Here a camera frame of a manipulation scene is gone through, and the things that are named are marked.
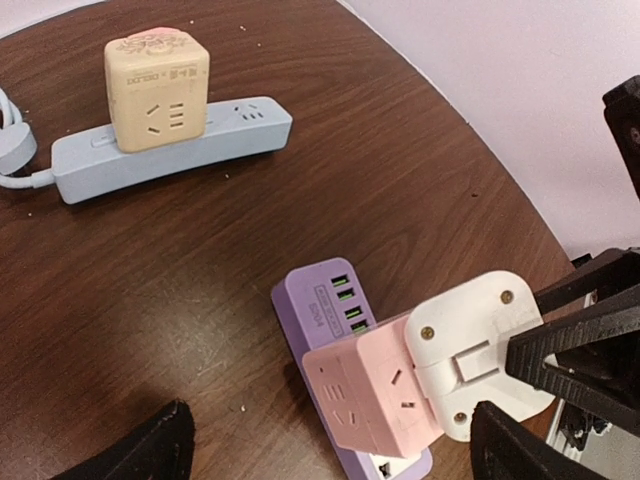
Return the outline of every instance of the white cable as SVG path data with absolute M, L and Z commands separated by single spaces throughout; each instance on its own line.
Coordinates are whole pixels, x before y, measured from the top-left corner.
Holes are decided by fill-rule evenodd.
M 18 107 L 0 88 L 0 187 L 40 188 L 55 183 L 51 169 L 36 172 L 28 177 L 10 177 L 31 161 L 36 153 L 36 140 L 29 124 L 22 121 Z

